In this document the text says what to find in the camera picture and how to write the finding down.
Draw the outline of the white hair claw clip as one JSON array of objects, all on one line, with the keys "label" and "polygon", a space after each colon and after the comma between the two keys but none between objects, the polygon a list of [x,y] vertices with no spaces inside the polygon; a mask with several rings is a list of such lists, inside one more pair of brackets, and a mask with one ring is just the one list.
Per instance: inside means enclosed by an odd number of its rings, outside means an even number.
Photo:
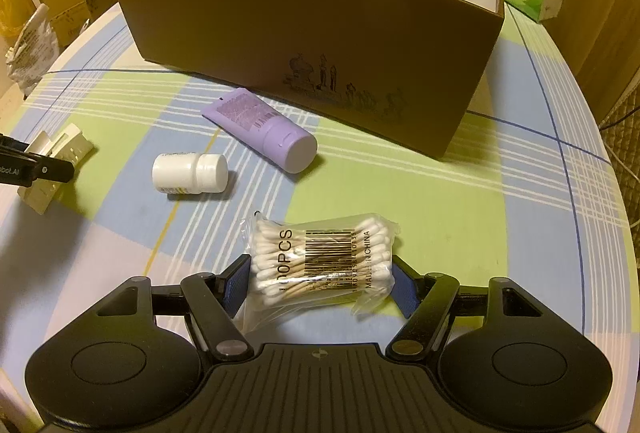
[{"label": "white hair claw clip", "polygon": [[42,130],[26,147],[26,151],[38,159],[36,177],[28,187],[17,188],[18,197],[37,214],[43,215],[61,186],[74,179],[81,162],[92,150],[92,142],[74,123],[68,124],[55,137]]}]

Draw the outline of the cotton swabs plastic bag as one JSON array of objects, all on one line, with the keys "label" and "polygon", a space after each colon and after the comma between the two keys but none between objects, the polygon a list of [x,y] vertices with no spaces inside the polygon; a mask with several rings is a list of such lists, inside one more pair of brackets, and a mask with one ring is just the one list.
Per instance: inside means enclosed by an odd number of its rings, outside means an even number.
[{"label": "cotton swabs plastic bag", "polygon": [[398,234],[396,223],[375,213],[292,224],[257,212],[246,228],[246,309],[279,316],[352,302],[355,313],[371,312],[394,287]]}]

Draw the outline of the white pill bottle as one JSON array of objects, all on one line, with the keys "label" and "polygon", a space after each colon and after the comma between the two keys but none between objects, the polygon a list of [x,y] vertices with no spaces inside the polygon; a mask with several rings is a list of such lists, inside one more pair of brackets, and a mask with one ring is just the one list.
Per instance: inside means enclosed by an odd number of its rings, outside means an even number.
[{"label": "white pill bottle", "polygon": [[228,163],[222,154],[163,153],[152,166],[154,188],[167,194],[221,193],[228,178]]}]

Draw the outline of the purple cream tube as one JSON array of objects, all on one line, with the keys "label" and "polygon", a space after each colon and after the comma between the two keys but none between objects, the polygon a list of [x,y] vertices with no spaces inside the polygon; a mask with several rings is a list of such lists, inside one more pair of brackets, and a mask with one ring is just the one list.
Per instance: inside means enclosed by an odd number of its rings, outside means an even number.
[{"label": "purple cream tube", "polygon": [[202,115],[285,173],[302,173],[317,156],[314,135],[245,88],[224,93]]}]

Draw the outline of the plaid tablecloth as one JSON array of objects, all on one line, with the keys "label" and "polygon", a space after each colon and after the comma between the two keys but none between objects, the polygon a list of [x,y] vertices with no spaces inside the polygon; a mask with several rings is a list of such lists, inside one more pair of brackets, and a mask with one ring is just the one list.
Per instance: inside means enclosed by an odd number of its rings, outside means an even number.
[{"label": "plaid tablecloth", "polygon": [[[30,354],[129,277],[157,285],[221,271],[254,212],[291,223],[378,213],[396,252],[465,285],[508,276],[608,356],[599,424],[626,431],[639,364],[630,225],[611,159],[582,92],[543,26],[514,9],[442,159],[432,160],[293,107],[319,152],[285,176],[203,118],[224,86],[144,61],[118,7],[73,42],[3,133],[29,141],[76,124],[93,153],[43,215],[1,190],[1,412],[39,419],[24,384]],[[163,153],[222,154],[221,193],[167,194]]]}]

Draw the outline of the brown cardboard storage box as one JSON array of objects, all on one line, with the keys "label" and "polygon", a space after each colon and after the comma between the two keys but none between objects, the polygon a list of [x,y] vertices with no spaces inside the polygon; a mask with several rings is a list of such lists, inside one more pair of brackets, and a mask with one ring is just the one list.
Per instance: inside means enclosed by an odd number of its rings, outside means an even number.
[{"label": "brown cardboard storage box", "polygon": [[141,56],[447,150],[487,67],[503,0],[118,0]]}]

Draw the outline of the quilted olive chair cover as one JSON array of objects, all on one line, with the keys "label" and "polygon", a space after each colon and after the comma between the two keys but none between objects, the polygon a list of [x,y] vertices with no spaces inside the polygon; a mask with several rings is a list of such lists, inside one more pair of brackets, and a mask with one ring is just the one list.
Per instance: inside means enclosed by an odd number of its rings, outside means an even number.
[{"label": "quilted olive chair cover", "polygon": [[600,133],[620,184],[631,236],[639,244],[639,85],[602,121]]}]

